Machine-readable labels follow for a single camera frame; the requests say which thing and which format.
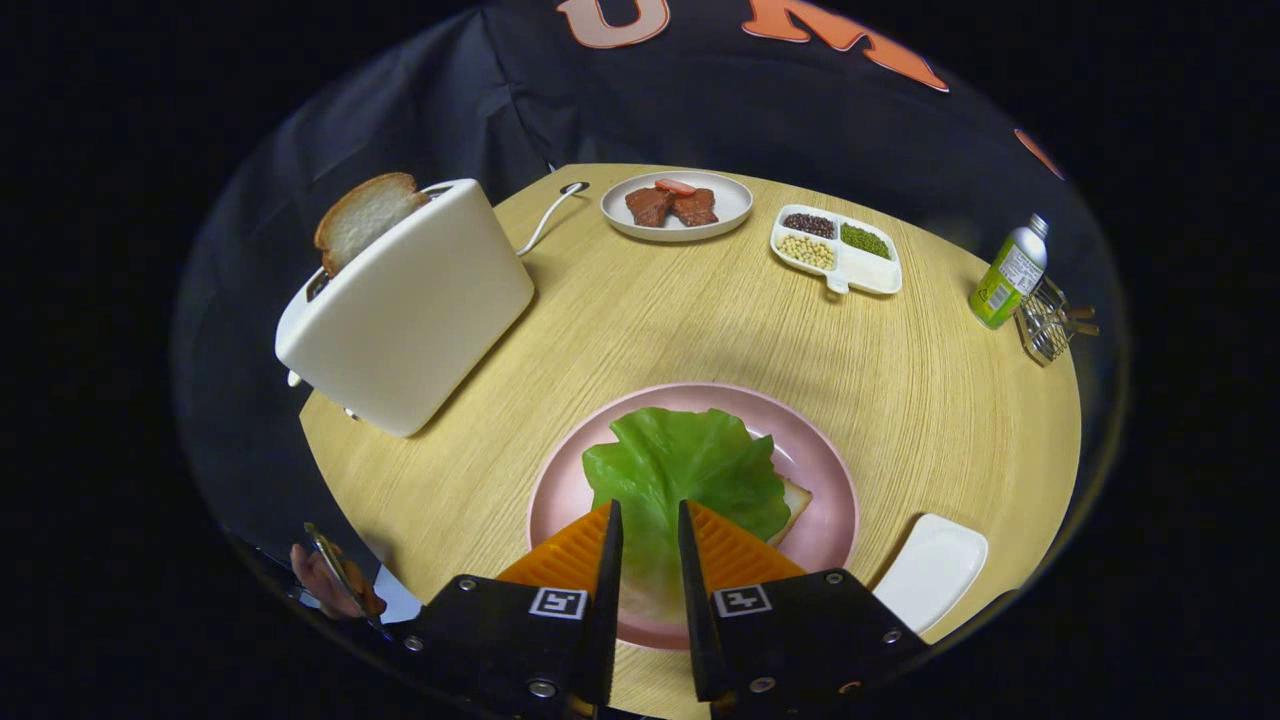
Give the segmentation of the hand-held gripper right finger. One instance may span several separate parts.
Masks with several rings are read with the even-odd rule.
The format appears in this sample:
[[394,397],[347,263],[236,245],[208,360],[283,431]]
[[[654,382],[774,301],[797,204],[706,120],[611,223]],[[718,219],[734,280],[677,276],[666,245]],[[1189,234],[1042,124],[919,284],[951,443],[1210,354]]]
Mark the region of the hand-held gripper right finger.
[[931,647],[842,568],[805,571],[709,507],[678,506],[695,692],[712,706],[850,706]]

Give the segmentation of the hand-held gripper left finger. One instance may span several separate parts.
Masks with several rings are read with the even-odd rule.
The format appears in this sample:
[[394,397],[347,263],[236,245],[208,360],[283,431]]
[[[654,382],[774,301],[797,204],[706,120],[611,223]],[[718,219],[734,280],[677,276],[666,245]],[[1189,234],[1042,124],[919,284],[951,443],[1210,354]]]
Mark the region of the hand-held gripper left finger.
[[497,577],[456,577],[399,628],[411,667],[479,717],[595,717],[611,700],[623,543],[611,501]]

